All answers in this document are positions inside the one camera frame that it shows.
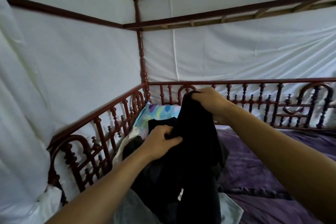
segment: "bed post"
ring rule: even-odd
[[[138,1],[134,0],[134,7],[135,7],[135,21],[140,22],[140,10],[138,6]],[[139,55],[140,55],[140,76],[141,76],[141,83],[144,83],[145,86],[143,88],[143,92],[145,95],[146,102],[151,101],[151,94],[149,93],[149,84],[145,66],[145,58],[144,58],[144,46],[142,42],[142,32],[140,29],[136,31],[136,35],[138,37],[138,46],[139,46]]]

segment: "blue patterned pillow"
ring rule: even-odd
[[[148,121],[152,119],[166,120],[179,115],[181,107],[179,105],[152,105],[147,103],[135,120],[133,127],[140,129],[139,136],[143,139],[148,136]]]

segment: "purple blanket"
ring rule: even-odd
[[[226,167],[218,180],[224,190],[245,187],[286,192],[267,167],[232,130],[218,130],[218,137],[230,151]],[[284,132],[286,135],[336,160],[336,140],[317,134]],[[244,210],[241,223],[321,223],[297,201],[229,196]]]

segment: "gray garment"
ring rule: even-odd
[[[226,194],[219,193],[222,224],[238,224],[243,214],[239,207]],[[162,224],[138,195],[129,190],[115,212],[112,224]]]

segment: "person's left hand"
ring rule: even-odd
[[[167,151],[182,142],[182,137],[165,139],[165,134],[169,134],[173,127],[164,125],[156,126],[139,149],[146,154],[150,161],[161,158]]]

